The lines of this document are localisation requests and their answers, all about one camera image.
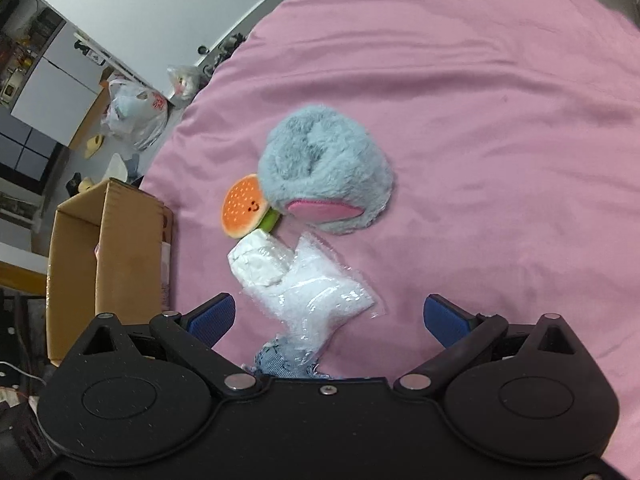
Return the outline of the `small clear trash bag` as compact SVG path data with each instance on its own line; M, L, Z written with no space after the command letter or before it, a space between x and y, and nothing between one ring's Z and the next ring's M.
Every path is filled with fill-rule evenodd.
M202 88L202 73L196 66L171 65L167 75L174 92L171 102L175 106L189 105Z

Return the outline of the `white plastic shopping bag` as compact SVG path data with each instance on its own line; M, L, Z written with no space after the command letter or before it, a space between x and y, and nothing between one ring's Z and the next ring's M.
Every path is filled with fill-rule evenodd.
M166 99L155 90L125 78L112 79L107 91L110 102L101 119L103 131L138 151L146 150L166 127Z

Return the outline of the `pink bed sheet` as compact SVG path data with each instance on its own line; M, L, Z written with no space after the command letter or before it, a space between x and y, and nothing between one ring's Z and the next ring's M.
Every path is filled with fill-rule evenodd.
M381 300L321 368L396 378L434 356L439 294L562 315L620 399L606 458L639 474L639 32L597 0L288 0L186 110L142 186L174 213L171 303L236 301L246 364L279 331L231 274L224 194L308 104L356 120L395 173L386 211L329 245Z

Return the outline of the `grey fluffy plush slipper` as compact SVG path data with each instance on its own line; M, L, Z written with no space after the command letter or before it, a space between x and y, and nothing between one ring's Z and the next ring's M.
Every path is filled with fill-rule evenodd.
M272 208L335 235L367 229L395 186L392 166L367 129L322 105L296 110L271 130L257 177Z

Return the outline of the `cream towel on floor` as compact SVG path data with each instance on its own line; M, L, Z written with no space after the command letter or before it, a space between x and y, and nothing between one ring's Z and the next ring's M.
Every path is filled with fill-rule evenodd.
M126 183L128 180L127 166L118 153L114 153L104 172L103 181L117 180Z

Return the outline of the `open cardboard box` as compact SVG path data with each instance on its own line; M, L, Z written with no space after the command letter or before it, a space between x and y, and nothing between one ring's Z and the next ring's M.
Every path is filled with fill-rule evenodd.
M48 358L60 365L100 313L144 324L169 309L172 212L122 181L103 181L55 211L47 279Z

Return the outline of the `clear bag white filling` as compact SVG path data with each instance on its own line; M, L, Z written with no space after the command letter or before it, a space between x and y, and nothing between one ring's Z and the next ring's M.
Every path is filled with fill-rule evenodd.
M335 332L357 316L386 313L364 277L344 266L321 238L310 233L299 237L280 281L256 287L252 295L284 326L284 353L298 365L318 359Z

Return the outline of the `orange burger plush toy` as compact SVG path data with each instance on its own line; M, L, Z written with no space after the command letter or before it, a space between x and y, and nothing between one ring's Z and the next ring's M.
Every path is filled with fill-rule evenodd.
M270 233L280 220L280 212L273 209L262 195L256 174L237 180L222 203L222 230L239 240L255 230Z

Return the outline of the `yellow slipper far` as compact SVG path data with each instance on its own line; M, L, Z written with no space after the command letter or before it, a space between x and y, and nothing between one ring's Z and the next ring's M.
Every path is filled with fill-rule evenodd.
M89 138L85 146L84 159L90 159L95 155L102 148L104 140L105 136L103 134L96 134Z

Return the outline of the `white item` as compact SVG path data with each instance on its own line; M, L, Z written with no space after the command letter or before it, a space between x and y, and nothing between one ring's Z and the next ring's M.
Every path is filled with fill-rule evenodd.
M241 238L228 253L230 271L244 288L279 283L294 261L294 252L262 229Z

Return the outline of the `blue-grey knitted toy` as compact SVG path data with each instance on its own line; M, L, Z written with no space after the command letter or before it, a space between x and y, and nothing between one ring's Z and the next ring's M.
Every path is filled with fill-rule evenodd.
M297 348L288 337L277 336L262 346L252 364L243 364L242 370L255 376L284 379L331 379L318 366L318 353Z

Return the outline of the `white cabinet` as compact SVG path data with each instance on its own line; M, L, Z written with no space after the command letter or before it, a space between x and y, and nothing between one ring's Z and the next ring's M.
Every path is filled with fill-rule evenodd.
M59 144L69 146L102 91L105 58L66 23L28 71L11 115Z

